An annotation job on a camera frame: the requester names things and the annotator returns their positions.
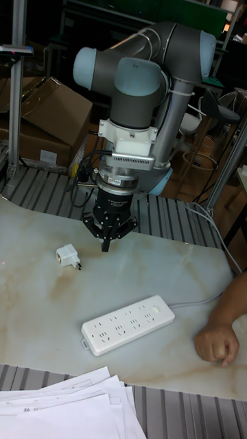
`cardboard box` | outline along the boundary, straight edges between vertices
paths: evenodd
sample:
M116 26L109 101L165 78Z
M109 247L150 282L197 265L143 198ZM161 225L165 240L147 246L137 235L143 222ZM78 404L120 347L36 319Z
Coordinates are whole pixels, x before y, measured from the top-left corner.
M88 133L92 103L54 78L23 79L20 155L68 167ZM0 112L9 109L6 93ZM0 138L8 138L8 120L0 117Z

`paper stack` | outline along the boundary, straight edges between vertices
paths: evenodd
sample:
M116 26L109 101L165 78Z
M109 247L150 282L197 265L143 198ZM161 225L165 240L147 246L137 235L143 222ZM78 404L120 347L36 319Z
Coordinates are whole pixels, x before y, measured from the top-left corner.
M0 392L1 439L145 439L131 387L107 368L40 390Z

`power plug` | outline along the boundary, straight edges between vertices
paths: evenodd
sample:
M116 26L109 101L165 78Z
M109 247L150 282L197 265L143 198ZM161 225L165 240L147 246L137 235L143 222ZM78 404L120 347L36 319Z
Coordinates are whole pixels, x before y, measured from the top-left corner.
M72 265L74 268L81 269L80 260L78 258L78 253L72 244L58 248L56 251L56 258L62 267L67 265Z
M160 296L137 302L82 325L82 345L98 357L174 321Z

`human hand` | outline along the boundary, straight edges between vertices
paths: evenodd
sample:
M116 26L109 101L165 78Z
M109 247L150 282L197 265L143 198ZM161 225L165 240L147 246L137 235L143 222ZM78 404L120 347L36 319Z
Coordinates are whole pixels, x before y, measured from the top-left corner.
M194 338L196 352L205 361L221 361L225 368L235 361L239 341L231 324L209 322Z

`power socket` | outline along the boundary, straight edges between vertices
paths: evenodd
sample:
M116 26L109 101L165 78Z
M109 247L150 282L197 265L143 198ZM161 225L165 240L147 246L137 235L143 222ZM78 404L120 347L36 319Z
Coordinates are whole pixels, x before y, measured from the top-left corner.
M175 315L160 296L118 309L82 325L82 344L96 357L174 321Z

